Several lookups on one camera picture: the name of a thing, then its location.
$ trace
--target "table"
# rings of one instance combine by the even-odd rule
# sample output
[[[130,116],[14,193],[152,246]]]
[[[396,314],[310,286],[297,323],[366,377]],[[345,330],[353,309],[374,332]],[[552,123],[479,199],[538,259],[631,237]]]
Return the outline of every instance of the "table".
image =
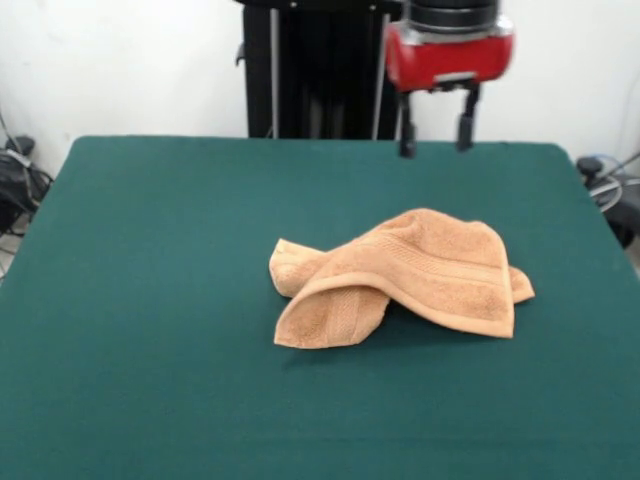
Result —
[[[272,344],[279,237],[482,219],[538,297],[516,336],[391,305]],[[639,283],[563,151],[82,138],[0,289],[0,478],[602,479],[640,470]]]

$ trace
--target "towel fold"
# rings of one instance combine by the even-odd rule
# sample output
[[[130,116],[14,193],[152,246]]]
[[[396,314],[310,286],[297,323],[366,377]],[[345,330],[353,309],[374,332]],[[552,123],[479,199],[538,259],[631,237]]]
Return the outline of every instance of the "towel fold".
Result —
[[[445,327],[509,338],[514,302],[535,295],[494,230],[427,209],[329,252],[280,240],[269,270],[278,292],[293,297],[275,343],[295,348],[362,342],[390,299]]]

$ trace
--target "cable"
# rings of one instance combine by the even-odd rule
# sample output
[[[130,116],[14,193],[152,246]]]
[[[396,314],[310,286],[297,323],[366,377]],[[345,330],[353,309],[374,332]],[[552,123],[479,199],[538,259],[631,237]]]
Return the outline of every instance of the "cable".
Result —
[[[609,184],[603,185],[602,187],[598,187],[589,192],[589,195],[591,195],[591,198],[596,198],[596,197],[599,197],[600,195],[604,195],[605,193],[609,193],[616,190],[616,195],[609,202],[607,202],[605,205],[600,207],[600,211],[602,213],[608,212],[613,207],[615,207],[618,204],[618,202],[620,202],[620,200],[622,199],[622,195],[624,194],[625,187],[640,185],[640,178],[627,180],[624,183],[621,183],[618,179],[614,177],[608,177],[607,180],[610,181]]]
[[[600,207],[600,211],[602,213],[608,212],[613,207],[615,207],[620,201],[620,199],[622,198],[622,194],[624,193],[624,187],[622,186],[622,184],[616,178],[613,178],[613,177],[610,177],[610,178],[612,181],[614,181],[617,184],[616,194],[609,202],[607,202],[605,205]]]
[[[601,187],[598,187],[589,191],[589,195],[591,195],[591,198],[595,198],[605,193],[609,193],[612,190],[616,190],[622,186],[620,184],[620,181],[613,177],[607,177],[607,180],[609,181],[609,183],[607,183],[606,185],[603,185]]]
[[[620,169],[624,172],[627,173],[626,170],[624,169],[624,166],[622,165],[622,162],[620,162],[620,160],[618,160],[616,157],[612,156],[612,155],[607,155],[605,153],[593,153],[591,155],[588,155],[589,157],[595,157],[595,158],[600,158],[600,159],[606,159],[606,160],[611,160],[613,163],[615,163],[616,165],[618,165],[620,167]]]
[[[18,143],[16,138],[13,135],[11,135],[11,133],[9,132],[9,129],[7,128],[7,124],[4,121],[4,117],[2,116],[2,107],[0,107],[0,126],[2,126],[2,131],[4,132],[6,137],[11,141],[11,143],[13,143],[14,147],[16,148],[16,151],[22,155],[22,148],[20,148],[20,144]]]
[[[39,173],[40,175],[42,175],[44,178],[47,179],[47,181],[49,182],[49,185],[51,185],[55,180],[53,179],[53,177],[51,175],[49,175],[47,172],[45,172],[44,170],[41,170],[40,168],[36,167],[33,163],[31,164],[31,168],[30,168],[30,172],[31,174],[33,174],[33,172]]]
[[[632,164],[633,162],[635,162],[638,159],[640,159],[640,152],[634,153],[633,155],[631,155],[631,157],[629,157],[627,160],[622,162],[620,165],[609,169],[607,172],[605,172],[602,175],[600,175],[600,178],[610,177],[614,173],[620,171],[621,169],[624,169],[624,167],[626,167],[627,165]]]
[[[4,197],[5,200],[12,202],[14,205],[16,205],[17,207],[20,207],[23,211],[23,213],[26,213],[27,215],[33,215],[35,212],[33,211],[33,208],[27,208],[25,207],[24,203],[22,203],[20,200],[18,200],[16,197],[14,197],[13,195],[11,195],[8,192],[2,191],[0,190],[0,197]]]
[[[31,160],[29,160],[27,157],[25,157],[21,153],[15,152],[13,150],[7,150],[7,149],[1,150],[0,155],[12,158],[16,162],[18,162],[20,165],[22,165],[24,168],[29,168],[32,165]]]

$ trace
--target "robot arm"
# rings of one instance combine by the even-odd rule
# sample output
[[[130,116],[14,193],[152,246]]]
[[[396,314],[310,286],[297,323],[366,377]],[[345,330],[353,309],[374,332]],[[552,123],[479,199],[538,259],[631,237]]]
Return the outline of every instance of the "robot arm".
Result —
[[[471,148],[481,84],[507,70],[514,41],[499,0],[405,0],[404,18],[386,32],[389,78],[400,95],[400,154],[415,154],[409,95],[464,88],[469,91],[457,147]]]

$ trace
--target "black cable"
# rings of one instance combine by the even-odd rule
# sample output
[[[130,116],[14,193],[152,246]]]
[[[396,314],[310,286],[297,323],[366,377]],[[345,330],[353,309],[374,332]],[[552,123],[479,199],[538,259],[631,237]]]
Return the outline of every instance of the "black cable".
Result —
[[[0,190],[0,197],[4,197],[4,199],[7,200],[8,202],[11,202],[16,207],[21,208],[23,213],[26,213],[29,216],[35,214],[35,212],[33,211],[34,210],[33,208],[25,207],[24,203],[22,203],[20,200],[18,200],[16,197],[14,197],[13,195],[11,195],[8,192]]]
[[[633,162],[635,162],[638,159],[640,159],[640,152],[634,153],[633,155],[631,155],[631,157],[629,157],[624,162],[620,163],[619,165],[616,165],[615,167],[612,167],[611,169],[609,169],[609,171],[599,175],[599,178],[610,177],[614,173],[617,173],[620,170],[624,169],[625,167],[631,165]]]
[[[33,163],[31,164],[31,166],[29,167],[30,170],[39,173],[40,175],[42,175],[44,178],[46,178],[49,182],[49,185],[51,185],[54,180],[53,177],[51,175],[49,175],[47,172],[45,172],[44,170],[41,170],[40,168],[36,167]]]
[[[11,141],[11,143],[13,143],[13,146],[16,148],[16,151],[20,155],[22,155],[22,148],[20,148],[20,144],[18,143],[18,140],[14,138],[13,135],[11,135],[11,133],[9,133],[9,129],[7,128],[7,123],[4,121],[4,117],[2,116],[2,108],[0,108],[0,126],[2,126],[2,130],[4,131],[4,134],[6,135],[6,137]]]

